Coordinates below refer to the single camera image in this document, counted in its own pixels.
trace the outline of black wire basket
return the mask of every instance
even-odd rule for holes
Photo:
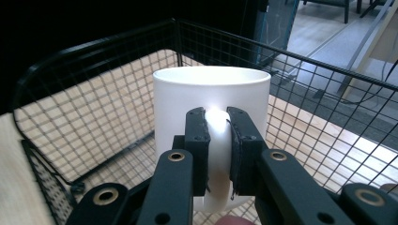
[[[91,188],[132,188],[155,169],[152,73],[190,66],[271,74],[270,148],[293,154],[333,192],[398,183],[398,88],[192,22],[170,20],[89,42],[33,65],[18,82],[13,117],[56,224]],[[351,83],[344,83],[344,78]],[[260,223],[253,200],[221,214]]]

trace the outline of white mug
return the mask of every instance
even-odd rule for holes
[[[208,187],[194,197],[195,211],[216,213],[239,206],[250,197],[231,200],[229,180],[231,129],[226,108],[247,112],[265,139],[270,75],[243,67],[171,67],[154,74],[155,144],[159,158],[172,149],[175,135],[185,131],[186,113],[204,107],[210,134]]]

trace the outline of wire mesh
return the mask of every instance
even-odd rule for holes
[[[162,22],[32,67],[13,113],[38,149],[29,157],[54,168],[66,186],[136,186],[155,169],[152,73],[202,65],[272,75],[266,142],[293,154],[322,187],[398,183],[396,86],[191,22]],[[250,200],[221,214],[194,212],[194,224],[225,214],[260,223]]]

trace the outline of mug handle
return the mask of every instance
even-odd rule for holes
[[[236,196],[231,200],[232,185],[229,180],[231,168],[232,136],[228,112],[210,109],[205,113],[210,144],[208,147],[208,182],[210,191],[204,197],[194,198],[194,210],[217,213],[232,209],[250,197]]]

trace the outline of mug rim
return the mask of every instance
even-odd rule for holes
[[[222,77],[218,76],[218,79],[212,80],[199,79],[199,75],[202,78],[203,76],[209,77],[209,73],[220,72],[230,72],[230,74],[222,74]],[[259,69],[223,66],[168,67],[156,70],[153,73],[153,77],[155,80],[159,80],[165,83],[200,86],[231,86],[256,84],[265,83],[270,81],[271,79],[271,75],[269,73]]]

